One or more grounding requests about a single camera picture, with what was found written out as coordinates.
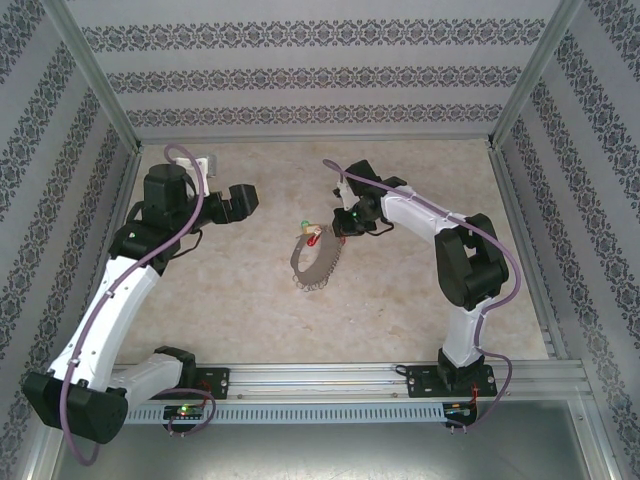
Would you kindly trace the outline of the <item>grey beaded necklace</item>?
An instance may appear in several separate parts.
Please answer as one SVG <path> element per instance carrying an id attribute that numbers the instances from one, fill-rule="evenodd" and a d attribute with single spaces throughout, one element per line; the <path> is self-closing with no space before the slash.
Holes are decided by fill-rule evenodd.
<path id="1" fill-rule="evenodd" d="M 315 291 L 323 289 L 335 270 L 340 259 L 343 241 L 340 237 L 336 237 L 333 230 L 326 225 L 322 225 L 322 233 L 319 241 L 316 243 L 318 247 L 317 255 L 313 263 L 305 269 L 300 267 L 300 258 L 307 240 L 311 236 L 304 234 L 298 237 L 297 243 L 290 257 L 290 266 L 293 270 L 293 281 L 299 289 L 304 291 Z"/>

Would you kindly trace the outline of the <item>sheet metal panel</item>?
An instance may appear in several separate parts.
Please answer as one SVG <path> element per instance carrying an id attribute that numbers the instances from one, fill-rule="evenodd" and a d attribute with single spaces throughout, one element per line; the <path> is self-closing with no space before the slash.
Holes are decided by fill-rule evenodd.
<path id="1" fill-rule="evenodd" d="M 62 451 L 52 480 L 604 480 L 574 434 L 538 428 L 451 434 L 432 424 L 210 427 L 172 439 L 127 427 L 80 466 Z"/>

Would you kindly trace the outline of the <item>aluminium frame crossbar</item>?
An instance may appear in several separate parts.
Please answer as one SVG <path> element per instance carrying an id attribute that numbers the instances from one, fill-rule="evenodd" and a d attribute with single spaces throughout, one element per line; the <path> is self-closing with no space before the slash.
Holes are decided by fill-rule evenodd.
<path id="1" fill-rule="evenodd" d="M 196 144 L 250 144 L 250 143 L 301 143 L 301 142 L 367 142 L 367 141 L 453 141 L 478 140 L 489 142 L 489 134 L 479 133 L 409 133 L 409 134 L 342 134 L 342 135 L 240 135 L 200 137 L 158 137 L 141 139 L 142 146 L 167 145 L 170 143 Z"/>

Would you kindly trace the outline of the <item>aluminium frame post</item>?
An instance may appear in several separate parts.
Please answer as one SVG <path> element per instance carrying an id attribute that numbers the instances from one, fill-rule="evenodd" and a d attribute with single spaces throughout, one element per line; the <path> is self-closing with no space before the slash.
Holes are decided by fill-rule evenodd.
<path id="1" fill-rule="evenodd" d="M 488 145 L 492 149 L 504 143 L 529 95 L 553 57 L 554 51 L 583 4 L 584 0 L 559 0 L 494 129 L 488 136 Z"/>
<path id="2" fill-rule="evenodd" d="M 140 140 L 135 133 L 124 108 L 121 106 L 106 74 L 101 68 L 86 37 L 77 24 L 66 0 L 39 0 L 60 34 L 67 49 L 94 91 L 110 122 L 120 138 L 132 150 L 137 151 Z"/>

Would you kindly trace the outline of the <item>aluminium mounting rail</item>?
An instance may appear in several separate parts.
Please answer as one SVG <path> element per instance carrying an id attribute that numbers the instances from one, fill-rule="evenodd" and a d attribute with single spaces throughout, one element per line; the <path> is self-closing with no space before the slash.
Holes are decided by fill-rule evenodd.
<path id="1" fill-rule="evenodd" d="M 165 357 L 138 366 L 117 369 L 80 367 L 72 382 L 95 391 L 125 390 L 129 402 L 139 405 L 167 389 L 177 387 L 179 393 L 196 393 L 191 388 L 196 370 L 179 372 L 179 362 Z M 572 399 L 589 396 L 590 382 L 578 361 L 516 361 L 512 366 L 489 362 L 494 372 L 498 393 L 493 398 L 480 398 L 474 388 L 471 397 L 410 398 L 407 376 L 395 373 L 396 364 L 238 364 L 205 365 L 228 368 L 230 383 L 227 401 L 386 401 L 393 398 L 423 401 L 490 401 L 537 399 Z"/>

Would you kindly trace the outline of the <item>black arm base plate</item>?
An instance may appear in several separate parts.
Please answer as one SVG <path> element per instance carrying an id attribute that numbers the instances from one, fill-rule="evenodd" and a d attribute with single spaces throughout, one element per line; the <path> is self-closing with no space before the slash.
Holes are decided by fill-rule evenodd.
<path id="1" fill-rule="evenodd" d="M 228 368 L 197 367 L 191 388 L 196 393 L 158 394 L 152 400 L 200 400 L 204 399 L 203 392 L 209 392 L 215 400 L 225 400 L 228 395 L 230 370 Z"/>
<path id="2" fill-rule="evenodd" d="M 453 369 L 442 373 L 439 365 L 416 365 L 407 368 L 410 398 L 471 397 L 474 388 L 480 398 L 497 396 L 498 388 L 490 365 Z"/>

